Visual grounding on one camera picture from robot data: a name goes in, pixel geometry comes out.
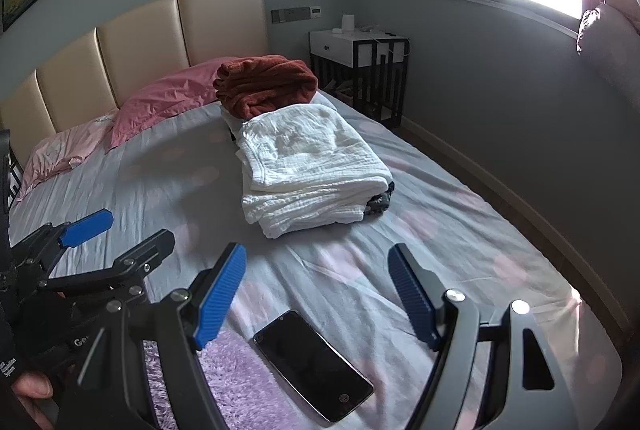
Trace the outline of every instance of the pillowcase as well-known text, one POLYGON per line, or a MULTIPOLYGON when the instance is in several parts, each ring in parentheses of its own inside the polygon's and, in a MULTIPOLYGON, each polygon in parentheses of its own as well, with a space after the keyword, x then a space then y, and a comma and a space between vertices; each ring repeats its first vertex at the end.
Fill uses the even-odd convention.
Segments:
POLYGON ((111 131, 118 110, 77 127, 49 136, 31 151, 22 174, 22 185, 16 201, 22 201, 31 190, 56 174, 76 168, 86 160, 111 131))
POLYGON ((160 121, 210 104, 216 100, 213 80, 224 62, 236 57, 213 58, 182 69, 146 85, 134 93, 116 117, 110 150, 160 121))

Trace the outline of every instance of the human hand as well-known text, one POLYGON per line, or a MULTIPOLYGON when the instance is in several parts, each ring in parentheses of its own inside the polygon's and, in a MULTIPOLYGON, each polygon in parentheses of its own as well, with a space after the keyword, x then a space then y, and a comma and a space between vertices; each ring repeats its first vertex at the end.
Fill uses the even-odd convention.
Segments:
POLYGON ((12 386, 25 410, 42 430, 53 430, 53 425, 36 404, 36 399, 47 399, 53 396, 53 387, 44 374, 39 372, 25 372, 12 386))

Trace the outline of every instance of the baseboard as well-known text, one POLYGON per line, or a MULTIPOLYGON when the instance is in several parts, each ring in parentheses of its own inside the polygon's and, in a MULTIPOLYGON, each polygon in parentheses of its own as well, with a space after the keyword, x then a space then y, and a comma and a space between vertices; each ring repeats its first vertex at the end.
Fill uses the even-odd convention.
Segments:
POLYGON ((593 298, 588 298, 591 295, 586 295, 586 292, 582 292, 581 294, 583 298, 589 303, 592 311, 600 318, 601 323, 606 328, 607 332, 613 343, 619 349, 624 346, 626 340, 633 334, 634 327, 631 324, 626 312, 624 311, 622 305, 618 302, 613 293, 609 290, 609 287, 602 281, 602 279, 598 276, 595 270, 591 267, 591 265, 585 260, 583 256, 569 243, 568 240, 562 236, 560 232, 558 232, 541 214, 539 214, 533 207, 531 207, 524 199, 522 199, 519 195, 517 195, 513 190, 511 190, 507 185, 502 183, 499 179, 497 179, 490 172, 486 171, 482 168, 478 163, 469 159, 466 155, 461 153, 459 150, 455 149, 451 145, 449 145, 444 140, 440 139, 430 131, 421 127, 414 121, 409 120, 408 118, 402 118, 402 127, 404 127, 407 131, 415 134, 415 136, 419 137, 421 140, 425 141, 431 147, 436 149, 437 151, 443 153, 448 158, 452 159, 455 163, 460 165, 463 169, 472 174, 476 179, 481 181, 485 186, 489 187, 493 192, 499 195, 504 201, 506 201, 511 207, 516 209, 529 223, 533 225, 544 237, 548 239, 548 241, 554 245, 558 251, 564 256, 567 260, 568 264, 575 269, 575 271, 580 274, 582 279, 589 285, 590 289, 593 291, 595 295, 597 295, 597 300, 603 305, 604 309, 606 309, 612 322, 616 325, 616 328, 607 327, 610 324, 606 323, 606 320, 603 320, 603 317, 597 312, 600 311, 597 309, 594 304, 593 298))

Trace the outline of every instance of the window sill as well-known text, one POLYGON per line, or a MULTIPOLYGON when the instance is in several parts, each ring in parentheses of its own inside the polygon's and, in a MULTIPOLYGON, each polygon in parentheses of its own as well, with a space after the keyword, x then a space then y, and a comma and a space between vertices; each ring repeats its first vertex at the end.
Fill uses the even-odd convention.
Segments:
POLYGON ((578 38, 578 34, 574 32, 574 30, 571 30, 570 28, 563 26, 562 24, 558 24, 557 22, 554 22, 551 19, 547 19, 546 17, 540 16, 539 14, 536 14, 520 6, 513 6, 511 4, 504 4, 504 3, 499 3, 497 1, 489 1, 489 0, 460 0, 460 1, 468 1, 471 3, 484 4, 485 6, 491 6, 492 8, 499 8, 500 10, 505 10, 507 12, 520 15, 521 17, 527 17, 527 19, 535 20, 540 24, 544 24, 550 28, 553 28, 557 32, 564 33, 565 35, 570 36, 574 40, 578 38))

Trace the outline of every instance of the beige upholstered headboard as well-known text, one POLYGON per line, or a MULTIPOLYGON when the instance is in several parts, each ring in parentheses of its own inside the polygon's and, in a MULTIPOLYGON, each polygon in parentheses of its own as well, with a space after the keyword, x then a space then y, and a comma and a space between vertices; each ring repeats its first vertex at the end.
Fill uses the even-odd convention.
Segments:
POLYGON ((159 0, 94 28, 0 102, 22 166, 38 142, 120 106, 136 90, 219 56, 268 52, 263 0, 159 0))

